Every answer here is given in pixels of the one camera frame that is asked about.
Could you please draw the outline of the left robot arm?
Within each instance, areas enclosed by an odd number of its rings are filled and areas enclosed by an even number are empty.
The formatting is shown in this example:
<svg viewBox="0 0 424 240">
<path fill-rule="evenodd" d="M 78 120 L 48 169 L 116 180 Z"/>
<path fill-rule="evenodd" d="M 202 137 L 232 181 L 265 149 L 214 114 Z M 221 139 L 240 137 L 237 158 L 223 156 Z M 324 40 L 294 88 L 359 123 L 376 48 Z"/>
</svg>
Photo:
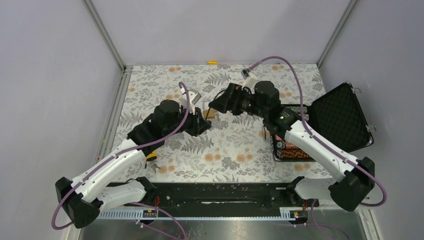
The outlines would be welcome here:
<svg viewBox="0 0 424 240">
<path fill-rule="evenodd" d="M 148 155 L 165 144 L 169 137 L 185 132 L 197 137 L 209 130 L 210 120 L 203 117 L 200 108 L 182 106 L 174 100 L 163 100 L 142 123 L 136 125 L 127 137 L 105 158 L 89 170 L 68 179 L 61 177 L 55 183 L 59 202 L 53 214 L 64 210 L 71 225 L 77 229 L 92 223 L 101 213 L 132 202 L 144 206 L 155 200 L 154 186 L 146 177 L 120 186 L 109 183 L 136 161 L 145 161 Z"/>
</svg>

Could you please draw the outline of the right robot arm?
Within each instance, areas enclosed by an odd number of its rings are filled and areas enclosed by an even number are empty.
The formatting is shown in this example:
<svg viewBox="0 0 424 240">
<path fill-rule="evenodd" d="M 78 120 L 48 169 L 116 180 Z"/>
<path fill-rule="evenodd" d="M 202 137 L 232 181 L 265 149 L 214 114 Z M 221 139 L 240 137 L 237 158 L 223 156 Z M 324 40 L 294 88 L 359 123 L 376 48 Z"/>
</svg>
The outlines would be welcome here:
<svg viewBox="0 0 424 240">
<path fill-rule="evenodd" d="M 247 113 L 262 118 L 270 134 L 294 144 L 330 173 L 330 178 L 300 176 L 293 180 L 286 193 L 287 201 L 293 206 L 311 199 L 330 200 L 352 212 L 363 204 L 375 186 L 374 162 L 345 152 L 302 122 L 297 113 L 281 104 L 280 93 L 270 81 L 259 81 L 252 93 L 231 83 L 208 106 L 222 114 Z"/>
</svg>

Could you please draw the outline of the brass long-shackle padlock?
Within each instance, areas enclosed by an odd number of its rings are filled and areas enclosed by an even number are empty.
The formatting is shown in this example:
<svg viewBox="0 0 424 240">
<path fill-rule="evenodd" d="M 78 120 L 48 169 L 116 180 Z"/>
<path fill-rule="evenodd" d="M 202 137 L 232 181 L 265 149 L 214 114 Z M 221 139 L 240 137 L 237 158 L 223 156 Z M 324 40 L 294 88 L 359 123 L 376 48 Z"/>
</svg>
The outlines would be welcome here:
<svg viewBox="0 0 424 240">
<path fill-rule="evenodd" d="M 202 112 L 205 120 L 212 120 L 216 118 L 216 111 L 214 109 L 207 109 Z"/>
</svg>

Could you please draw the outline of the yellow padlock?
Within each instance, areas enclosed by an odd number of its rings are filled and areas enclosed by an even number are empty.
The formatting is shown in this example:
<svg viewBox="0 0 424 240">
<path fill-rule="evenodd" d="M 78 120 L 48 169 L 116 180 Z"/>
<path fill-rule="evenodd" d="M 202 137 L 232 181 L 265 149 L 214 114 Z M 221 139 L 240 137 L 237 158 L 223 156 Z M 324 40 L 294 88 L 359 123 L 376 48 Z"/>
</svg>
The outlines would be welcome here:
<svg viewBox="0 0 424 240">
<path fill-rule="evenodd" d="M 147 161 L 147 162 L 151 162 L 151 161 L 156 160 L 157 158 L 158 158 L 158 157 L 157 157 L 156 152 L 152 152 L 152 153 L 150 153 L 148 156 L 146 156 L 146 161 Z"/>
</svg>

